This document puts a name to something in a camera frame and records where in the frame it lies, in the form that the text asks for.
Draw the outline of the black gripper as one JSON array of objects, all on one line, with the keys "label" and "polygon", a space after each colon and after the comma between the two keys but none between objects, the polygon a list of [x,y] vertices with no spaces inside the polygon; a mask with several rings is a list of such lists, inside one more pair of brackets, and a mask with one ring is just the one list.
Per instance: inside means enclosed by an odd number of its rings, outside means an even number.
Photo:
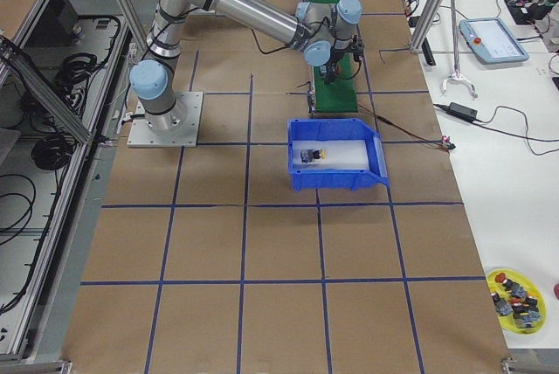
[{"label": "black gripper", "polygon": [[327,62],[327,75],[340,75],[342,73],[340,62],[349,52],[352,52],[351,44],[348,44],[343,48],[336,48],[334,46],[331,49],[330,58]]}]

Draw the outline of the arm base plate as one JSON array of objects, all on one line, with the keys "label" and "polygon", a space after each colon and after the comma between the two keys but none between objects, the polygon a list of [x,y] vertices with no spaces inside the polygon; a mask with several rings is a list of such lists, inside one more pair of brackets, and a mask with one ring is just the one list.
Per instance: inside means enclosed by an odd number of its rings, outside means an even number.
[{"label": "arm base plate", "polygon": [[175,95],[174,108],[162,115],[147,113],[142,102],[138,101],[135,112],[144,114],[144,117],[132,122],[128,135],[129,147],[196,147],[204,93],[175,92]]}]

